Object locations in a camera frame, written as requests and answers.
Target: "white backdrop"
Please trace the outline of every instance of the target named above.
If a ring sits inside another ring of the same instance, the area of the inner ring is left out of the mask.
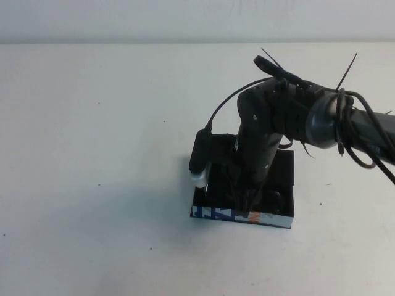
[[[2,0],[0,43],[381,41],[391,0]]]

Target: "cable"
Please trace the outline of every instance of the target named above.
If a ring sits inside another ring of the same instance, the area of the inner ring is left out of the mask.
[[[338,130],[338,142],[344,146],[350,157],[358,163],[363,168],[374,168],[376,165],[379,169],[395,184],[395,176],[390,172],[390,170],[384,165],[384,163],[377,157],[376,153],[369,148],[369,146],[364,142],[364,140],[358,135],[354,125],[351,122],[351,110],[353,108],[354,99],[356,97],[366,110],[369,119],[372,121],[374,127],[382,137],[383,141],[388,147],[389,156],[395,160],[395,148],[394,143],[386,134],[383,127],[380,125],[376,115],[374,114],[372,108],[370,108],[367,101],[360,94],[352,91],[345,91],[344,88],[339,91],[335,89],[325,88],[326,91],[331,93],[337,93],[337,106],[336,106],[336,129]],[[343,102],[345,102],[344,116],[342,111]],[[358,144],[358,146],[371,158],[372,164],[366,164],[361,161],[355,152],[351,148],[352,142]]]
[[[238,89],[237,91],[235,91],[233,94],[231,94],[230,96],[228,96],[225,100],[223,100],[223,102],[215,109],[214,113],[211,115],[210,120],[208,122],[208,126],[212,125],[212,121],[214,120],[214,117],[216,116],[216,114],[218,113],[218,111],[235,95],[237,95],[237,93],[240,93],[241,91],[244,91],[245,89],[254,86],[255,84],[267,81],[269,79],[271,79],[272,77],[267,77],[267,78],[263,78],[254,82],[251,82],[247,85],[244,85],[242,88]]]

